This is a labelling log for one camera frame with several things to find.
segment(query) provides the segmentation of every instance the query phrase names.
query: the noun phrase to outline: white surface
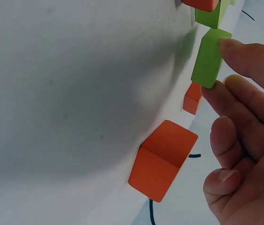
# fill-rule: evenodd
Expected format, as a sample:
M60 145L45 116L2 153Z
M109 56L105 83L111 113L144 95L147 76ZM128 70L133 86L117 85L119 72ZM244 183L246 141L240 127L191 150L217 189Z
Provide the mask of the white surface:
M180 111L190 28L171 0L0 0L0 225L132 221L130 170Z

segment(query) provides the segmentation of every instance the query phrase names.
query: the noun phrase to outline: green block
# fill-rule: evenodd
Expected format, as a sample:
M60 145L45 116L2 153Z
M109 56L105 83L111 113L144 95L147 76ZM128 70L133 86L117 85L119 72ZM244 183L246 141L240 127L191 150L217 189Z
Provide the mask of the green block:
M217 29L230 3L231 3L231 0L219 1L217 7L211 13L196 9L196 22L203 24L207 27Z
M199 83L205 88L213 88L223 61L219 39L231 37L232 34L220 29L210 29L203 36L191 76L193 82Z

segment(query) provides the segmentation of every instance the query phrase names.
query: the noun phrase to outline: block face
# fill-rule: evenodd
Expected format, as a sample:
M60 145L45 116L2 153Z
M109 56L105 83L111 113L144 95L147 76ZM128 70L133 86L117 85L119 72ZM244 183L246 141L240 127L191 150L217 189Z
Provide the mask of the block face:
M183 110L195 115L198 111L201 99L201 85L192 82L184 97Z
M178 172L178 167L140 147L129 184L153 201L161 202Z
M190 97L185 96L183 101L183 110L195 115L198 111L199 102Z
M192 98L193 100L199 102L200 99L202 98L201 85L199 85L198 83L192 82L185 96Z
M212 12L219 0L182 0L182 2L185 5L206 11L206 12Z
M195 133L166 120L141 146L180 168L197 139Z
M191 76L193 82L209 89L214 86L222 64L219 39L231 37L232 34L220 29L210 29L203 36Z
M196 9L196 22L217 29L230 3L231 0L221 0L213 12Z

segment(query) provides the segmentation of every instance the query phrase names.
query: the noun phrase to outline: orange block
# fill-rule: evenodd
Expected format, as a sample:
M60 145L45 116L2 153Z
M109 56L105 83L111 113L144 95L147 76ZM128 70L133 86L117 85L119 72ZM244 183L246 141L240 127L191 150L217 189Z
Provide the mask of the orange block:
M200 88L198 83L192 82L184 97L183 109L193 115L197 113L202 100Z
M197 139L193 132L164 121L140 146L129 184L160 202Z
M140 147L129 184L155 202L161 202L179 172L179 167Z
M182 0L185 5L206 11L213 12L220 0Z

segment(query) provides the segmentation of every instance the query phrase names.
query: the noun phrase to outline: hand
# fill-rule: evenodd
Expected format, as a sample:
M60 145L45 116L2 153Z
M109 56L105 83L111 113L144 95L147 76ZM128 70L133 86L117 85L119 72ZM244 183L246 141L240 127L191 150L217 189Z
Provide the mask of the hand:
M224 39L220 50L235 72L264 88L264 45ZM202 94L220 116L210 140L223 168L205 180L208 205L221 225L264 225L264 93L232 75Z

